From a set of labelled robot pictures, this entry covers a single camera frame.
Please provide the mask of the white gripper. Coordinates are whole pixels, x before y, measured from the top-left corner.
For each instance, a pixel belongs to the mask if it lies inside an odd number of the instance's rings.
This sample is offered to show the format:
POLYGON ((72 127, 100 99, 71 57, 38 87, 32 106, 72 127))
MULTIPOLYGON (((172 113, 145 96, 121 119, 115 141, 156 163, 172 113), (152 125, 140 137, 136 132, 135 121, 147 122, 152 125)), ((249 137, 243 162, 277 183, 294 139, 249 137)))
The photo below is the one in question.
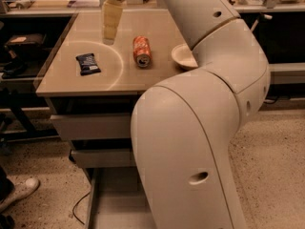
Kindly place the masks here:
POLYGON ((103 43, 106 45, 112 45, 117 34, 123 12, 122 3, 120 1, 124 2, 125 0, 106 0, 102 6, 102 38, 103 43))

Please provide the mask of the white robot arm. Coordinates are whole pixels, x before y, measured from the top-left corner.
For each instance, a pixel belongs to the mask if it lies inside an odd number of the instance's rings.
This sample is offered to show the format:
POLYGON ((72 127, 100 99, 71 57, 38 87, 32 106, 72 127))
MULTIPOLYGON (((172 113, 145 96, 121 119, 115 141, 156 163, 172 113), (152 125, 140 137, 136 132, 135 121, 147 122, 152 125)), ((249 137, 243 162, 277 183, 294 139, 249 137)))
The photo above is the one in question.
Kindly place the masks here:
POLYGON ((137 100, 132 149, 157 229, 247 229, 228 146, 261 107, 268 59, 227 0, 163 0, 197 67, 137 100))

